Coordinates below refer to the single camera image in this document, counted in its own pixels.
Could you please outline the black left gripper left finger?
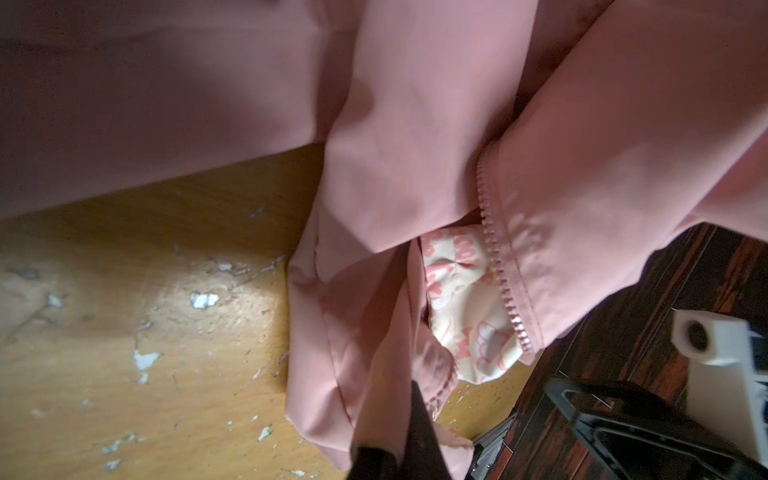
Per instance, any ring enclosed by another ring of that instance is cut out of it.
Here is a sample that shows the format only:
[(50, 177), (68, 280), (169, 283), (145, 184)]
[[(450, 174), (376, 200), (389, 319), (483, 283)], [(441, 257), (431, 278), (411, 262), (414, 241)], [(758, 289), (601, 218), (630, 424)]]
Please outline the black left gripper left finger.
[(396, 457), (379, 448), (360, 447), (347, 480), (398, 480), (401, 478)]

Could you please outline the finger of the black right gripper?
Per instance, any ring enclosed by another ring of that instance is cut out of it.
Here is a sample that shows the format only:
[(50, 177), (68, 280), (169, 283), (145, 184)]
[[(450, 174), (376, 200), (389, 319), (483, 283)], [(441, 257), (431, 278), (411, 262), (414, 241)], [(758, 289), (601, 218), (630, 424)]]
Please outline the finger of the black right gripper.
[(544, 391), (615, 479), (765, 479), (767, 468), (632, 382), (550, 378)]

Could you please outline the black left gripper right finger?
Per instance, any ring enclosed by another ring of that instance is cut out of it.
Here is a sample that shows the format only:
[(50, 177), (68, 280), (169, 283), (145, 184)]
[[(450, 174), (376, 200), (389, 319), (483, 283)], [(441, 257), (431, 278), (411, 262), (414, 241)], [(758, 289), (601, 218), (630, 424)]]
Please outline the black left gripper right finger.
[(411, 382), (411, 413), (403, 457), (407, 480), (450, 480), (432, 420), (416, 381)]

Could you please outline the pink zip-up jacket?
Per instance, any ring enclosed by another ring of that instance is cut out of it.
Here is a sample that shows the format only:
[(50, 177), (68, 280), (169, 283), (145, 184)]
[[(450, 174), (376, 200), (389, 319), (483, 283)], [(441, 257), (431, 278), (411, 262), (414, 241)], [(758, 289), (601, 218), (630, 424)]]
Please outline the pink zip-up jacket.
[(5, 216), (315, 142), (286, 415), (398, 470), (684, 230), (766, 238), (767, 5), (1, 5)]

